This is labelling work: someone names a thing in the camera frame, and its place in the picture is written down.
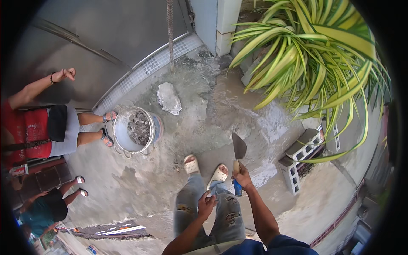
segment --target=jeans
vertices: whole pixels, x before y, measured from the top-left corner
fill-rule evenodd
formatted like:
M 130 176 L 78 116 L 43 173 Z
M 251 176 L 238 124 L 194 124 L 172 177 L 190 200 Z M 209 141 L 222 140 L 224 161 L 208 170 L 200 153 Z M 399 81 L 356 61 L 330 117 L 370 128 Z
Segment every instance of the jeans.
M 245 239 L 245 226 L 242 221 L 241 207 L 236 197 L 229 192 L 221 181 L 212 181 L 211 194 L 217 196 L 217 209 L 213 229 L 209 236 L 201 227 L 192 251 L 214 244 Z M 176 198 L 174 213 L 174 235 L 179 236 L 193 220 L 197 218 L 198 200 L 205 192 L 204 182 L 199 173 L 193 173 L 187 184 Z

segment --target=trowel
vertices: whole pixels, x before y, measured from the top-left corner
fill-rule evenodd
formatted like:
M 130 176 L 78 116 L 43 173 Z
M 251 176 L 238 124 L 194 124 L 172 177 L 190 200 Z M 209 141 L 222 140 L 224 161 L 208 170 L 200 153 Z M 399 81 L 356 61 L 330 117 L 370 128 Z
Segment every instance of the trowel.
M 246 143 L 236 133 L 232 133 L 232 144 L 234 145 L 234 153 L 235 153 L 233 171 L 236 173 L 239 173 L 241 172 L 241 168 L 239 167 L 238 160 L 243 159 L 245 157 Z M 234 179 L 234 190 L 235 190 L 235 196 L 237 197 L 242 196 L 242 186 L 235 179 Z

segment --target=metal rebar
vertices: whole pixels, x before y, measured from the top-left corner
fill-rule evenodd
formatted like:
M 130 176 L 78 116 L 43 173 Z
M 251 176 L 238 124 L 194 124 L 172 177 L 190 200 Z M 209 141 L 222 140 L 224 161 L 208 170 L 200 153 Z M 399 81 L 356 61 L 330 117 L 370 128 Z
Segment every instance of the metal rebar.
M 169 31 L 170 69 L 174 72 L 173 60 L 173 0 L 167 0 L 167 29 Z

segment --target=white slide sandal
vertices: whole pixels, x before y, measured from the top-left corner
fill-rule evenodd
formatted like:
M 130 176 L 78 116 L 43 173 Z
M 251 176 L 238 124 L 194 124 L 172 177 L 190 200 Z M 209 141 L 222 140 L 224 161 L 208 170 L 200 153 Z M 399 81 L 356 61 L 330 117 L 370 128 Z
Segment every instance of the white slide sandal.
M 190 158 L 190 157 L 194 157 L 195 159 L 193 161 L 190 161 L 190 162 L 186 163 L 187 159 Z M 200 173 L 200 168 L 198 167 L 197 157 L 194 156 L 193 154 L 190 154 L 187 157 L 185 157 L 184 160 L 183 160 L 183 163 L 184 163 L 184 169 L 186 170 L 187 174 L 191 174 L 191 173 L 194 173 L 194 172 L 198 172 L 199 174 L 201 174 Z
M 210 182 L 209 182 L 208 185 L 207 185 L 207 190 L 210 189 L 210 184 L 211 184 L 212 181 L 222 181 L 222 182 L 224 182 L 224 181 L 227 179 L 228 175 L 226 175 L 225 173 L 223 173 L 223 172 L 220 170 L 220 166 L 224 166 L 225 168 L 227 168 L 227 166 L 224 165 L 224 164 L 219 164 L 219 165 L 217 166 L 217 168 L 216 168 L 216 170 L 215 170 L 213 176 L 211 177 Z
M 85 183 L 85 178 L 83 176 L 78 175 L 76 178 L 78 183 Z
M 84 196 L 84 197 L 87 197 L 87 196 L 89 196 L 89 193 L 86 190 L 81 189 L 81 195 Z

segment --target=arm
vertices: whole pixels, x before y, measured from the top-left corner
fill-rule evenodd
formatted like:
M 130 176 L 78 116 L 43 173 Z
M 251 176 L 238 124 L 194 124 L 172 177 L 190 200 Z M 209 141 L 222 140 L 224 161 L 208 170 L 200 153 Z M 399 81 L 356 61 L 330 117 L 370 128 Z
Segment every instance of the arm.
M 44 232 L 42 233 L 42 235 L 41 235 L 39 238 L 40 238 L 40 239 L 43 238 L 44 235 L 47 234 L 48 231 L 54 229 L 57 224 L 58 224 L 58 222 L 56 222 L 56 223 L 52 224 L 51 226 L 49 226 L 48 228 L 46 228 L 46 229 L 44 230 Z
M 27 199 L 26 201 L 24 201 L 23 206 L 20 207 L 20 213 L 24 213 L 27 211 L 27 209 L 30 207 L 30 205 L 39 197 L 45 196 L 46 194 L 48 194 L 48 191 L 43 191 L 40 194 L 37 194 L 29 199 Z
M 27 178 L 27 176 L 28 175 L 23 175 L 21 177 L 21 183 L 19 181 L 19 178 L 12 178 L 11 179 L 11 186 L 13 187 L 13 189 L 15 191 L 19 191 L 23 187 L 24 180 Z
M 218 203 L 218 201 L 215 200 L 215 195 L 207 197 L 210 192 L 211 191 L 206 191 L 198 200 L 197 218 L 186 228 L 186 230 L 183 231 L 183 233 L 169 243 L 164 249 L 162 255 L 180 255 L 190 251 L 191 245 L 202 228 L 204 221 L 208 219 L 213 211 L 213 207 Z
M 61 69 L 61 71 L 56 72 L 52 75 L 53 82 L 60 82 L 64 78 L 69 77 L 70 80 L 75 80 L 74 76 L 76 74 L 75 68 L 70 68 L 68 70 Z M 46 88 L 51 86 L 51 74 L 32 82 L 25 86 L 22 90 L 12 95 L 9 98 L 9 103 L 12 109 L 17 109 L 25 104 L 28 104 Z
M 233 172 L 233 178 L 237 179 L 238 183 L 241 184 L 242 189 L 248 194 L 256 232 L 258 233 L 263 244 L 268 246 L 269 242 L 275 236 L 280 235 L 278 223 L 262 200 L 255 186 L 252 184 L 248 169 L 246 169 L 241 162 L 239 162 L 239 168 L 241 172 L 238 174 Z

